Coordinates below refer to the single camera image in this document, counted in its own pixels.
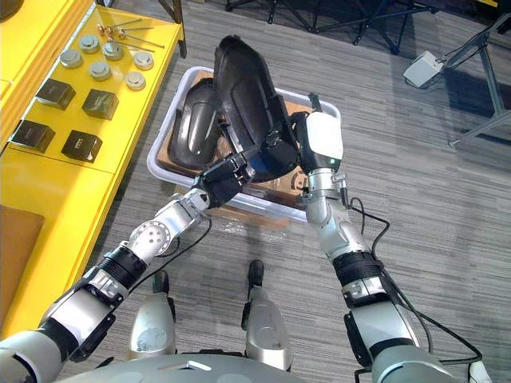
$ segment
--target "white power adapter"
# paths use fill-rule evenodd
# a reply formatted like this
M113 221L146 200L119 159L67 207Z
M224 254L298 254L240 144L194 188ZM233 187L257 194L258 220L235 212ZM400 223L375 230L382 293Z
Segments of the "white power adapter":
M413 86L420 88L440 73L443 66L444 63L438 62L437 58L427 50L417 57L402 75Z

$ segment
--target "metal cap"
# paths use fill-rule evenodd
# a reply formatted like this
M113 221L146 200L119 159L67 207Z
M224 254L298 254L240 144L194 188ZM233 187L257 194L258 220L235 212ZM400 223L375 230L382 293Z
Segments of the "metal cap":
M129 72L126 74L125 81L131 90L142 90L145 87L145 78L140 72Z
M99 40L93 34L86 34L80 38L80 49L85 53L96 53L99 49Z
M103 45L103 54L107 60L116 61L122 59L124 52L120 44L117 44L116 42L107 42Z
M96 81L103 81L112 75L110 67L106 62L97 61L89 67L89 73Z
M75 49L68 49L61 53L60 56L61 64L66 68L77 68L83 64L83 58L81 58L80 52Z
M135 53L135 56L133 56L133 61L135 62L135 66L142 70L149 70L154 65L153 56L149 52Z

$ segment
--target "yellow shelf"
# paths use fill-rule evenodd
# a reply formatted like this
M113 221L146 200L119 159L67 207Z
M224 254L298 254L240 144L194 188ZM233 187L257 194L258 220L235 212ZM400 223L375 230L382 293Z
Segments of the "yellow shelf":
M493 6L495 8L498 7L498 2L494 2L493 0L476 0L476 2L482 2L483 4L486 4L487 6Z
M14 16L0 23L0 150L92 3L24 0Z
M96 24L112 25L140 16L97 7L71 44L77 48L84 34L95 34L105 42ZM134 51L125 48L119 61L106 61L99 50L83 53L84 64L76 69L58 65L51 78L73 86L76 95L66 110L35 102L26 118L47 124L55 131L46 152L40 153L13 143L0 158L2 204L32 211L45 217L29 264L22 276L16 296L2 327L2 336L35 328L45 309L81 277L96 242L101 226L121 182L129 159L170 63L178 40L183 38L181 24L143 18L137 26L152 30L137 36L164 45L152 47L154 67L140 71L133 64ZM106 81L95 81L88 73L89 65L105 61L113 75ZM124 83L124 75L132 70L142 72L146 86L132 91ZM87 116L81 106L91 89L106 90L117 95L119 105L112 120ZM71 130L98 136L103 144L95 161L85 163L61 154Z

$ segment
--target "plastic storage box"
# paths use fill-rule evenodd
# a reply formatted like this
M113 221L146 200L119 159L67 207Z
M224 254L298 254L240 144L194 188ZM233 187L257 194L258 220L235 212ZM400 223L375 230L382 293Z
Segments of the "plastic storage box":
M159 166L156 158L158 152L161 149L161 145L164 143L165 137L170 133L170 129L172 129L173 121L176 117L177 105L179 105L180 102L186 97L188 90L192 87L194 80L200 72L213 73L213 69L202 66L194 66L186 71L183 78L181 79L179 87L177 88L176 95L172 99L172 103L168 108L160 131L158 132L158 136L156 137L156 140L154 141L154 144L151 147L147 157L147 166L149 171L156 178L172 182L186 188L190 188L192 186L193 178L182 176L181 174L177 174L162 168ZM294 102L308 108L311 107L311 102L307 96L288 92L287 90L283 89L275 88L275 90L283 97L285 101ZM328 113L341 120L341 113L334 105L321 101L321 106L325 113ZM305 211L243 193L238 193L231 201L229 201L228 205L256 214L265 215L268 218L291 218L297 221L306 221Z

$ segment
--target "black box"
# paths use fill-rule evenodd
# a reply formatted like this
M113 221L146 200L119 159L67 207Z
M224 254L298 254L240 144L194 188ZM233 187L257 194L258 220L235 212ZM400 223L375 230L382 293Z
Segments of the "black box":
M61 152L74 160L94 162L103 144L98 136L72 130Z
M91 89L81 108L91 117L112 120L118 104L115 93Z
M43 104L65 110L75 94L71 85L49 78L39 89L35 98Z
M53 136L55 136L55 132L49 126L29 120L22 120L18 125L18 129L16 129L16 133L10 140L16 144L34 148L44 153Z

